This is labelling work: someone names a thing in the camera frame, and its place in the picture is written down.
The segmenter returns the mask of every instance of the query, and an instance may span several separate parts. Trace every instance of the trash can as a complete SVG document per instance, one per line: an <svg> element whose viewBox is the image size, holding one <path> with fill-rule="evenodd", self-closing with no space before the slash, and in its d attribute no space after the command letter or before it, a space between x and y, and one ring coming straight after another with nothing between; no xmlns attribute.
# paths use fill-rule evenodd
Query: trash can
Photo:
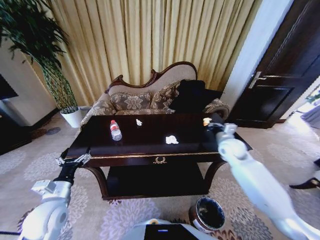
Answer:
<svg viewBox="0 0 320 240"><path fill-rule="evenodd" d="M189 219L199 231L207 234L221 229L226 222L222 207L208 196L199 198L196 204L190 207Z"/></svg>

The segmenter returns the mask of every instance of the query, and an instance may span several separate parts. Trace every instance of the potted plant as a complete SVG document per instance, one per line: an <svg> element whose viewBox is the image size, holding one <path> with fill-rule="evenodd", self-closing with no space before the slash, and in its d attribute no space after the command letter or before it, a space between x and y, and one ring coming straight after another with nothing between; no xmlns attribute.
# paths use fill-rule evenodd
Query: potted plant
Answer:
<svg viewBox="0 0 320 240"><path fill-rule="evenodd" d="M58 60L64 53L59 43L68 41L61 27L46 16L44 7L50 9L43 0L0 0L0 47L2 39L10 39L12 58L15 50L20 50L30 56L31 64L39 63L60 113L77 128L82 114Z"/></svg>

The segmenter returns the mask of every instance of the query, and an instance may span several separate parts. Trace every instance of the water bottle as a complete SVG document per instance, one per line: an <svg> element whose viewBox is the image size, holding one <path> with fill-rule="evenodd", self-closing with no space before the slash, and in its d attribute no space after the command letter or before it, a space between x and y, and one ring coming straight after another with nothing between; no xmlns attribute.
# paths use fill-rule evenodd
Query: water bottle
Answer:
<svg viewBox="0 0 320 240"><path fill-rule="evenodd" d="M110 130L111 130L111 136L113 140L119 141L122 139L120 128L115 120L111 120Z"/></svg>

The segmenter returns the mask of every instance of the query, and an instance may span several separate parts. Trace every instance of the dark wooden door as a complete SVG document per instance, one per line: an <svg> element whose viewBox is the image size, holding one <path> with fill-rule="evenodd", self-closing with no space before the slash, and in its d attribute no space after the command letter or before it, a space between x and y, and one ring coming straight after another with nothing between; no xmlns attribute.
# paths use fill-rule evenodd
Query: dark wooden door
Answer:
<svg viewBox="0 0 320 240"><path fill-rule="evenodd" d="M229 121L271 128L319 75L320 0L296 0Z"/></svg>

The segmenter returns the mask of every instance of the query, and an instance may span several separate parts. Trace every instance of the carpet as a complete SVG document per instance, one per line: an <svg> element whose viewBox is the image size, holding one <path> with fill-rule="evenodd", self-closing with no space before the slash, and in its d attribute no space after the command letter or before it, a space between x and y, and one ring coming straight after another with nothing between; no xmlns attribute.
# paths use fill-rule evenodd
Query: carpet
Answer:
<svg viewBox="0 0 320 240"><path fill-rule="evenodd" d="M49 134L39 134L31 143L0 156L0 231L17 231L23 215L39 205L40 196L30 188L35 181L58 176L60 168L54 159L70 146L77 133L59 114L41 128L41 133ZM273 128L238 128L237 132L252 146L253 157L288 191L298 215L320 229L320 191L288 187L303 183L319 170L313 163L320 157L319 137L298 115ZM208 166L199 164L202 174ZM227 164L217 171L208 195L220 203L226 214L224 228L212 236L220 240L287 239L248 200ZM151 218L189 223L188 210L199 197L103 201L95 177L79 169L71 189L70 216L59 239L117 240L135 224ZM0 239L17 238L0 235Z"/></svg>

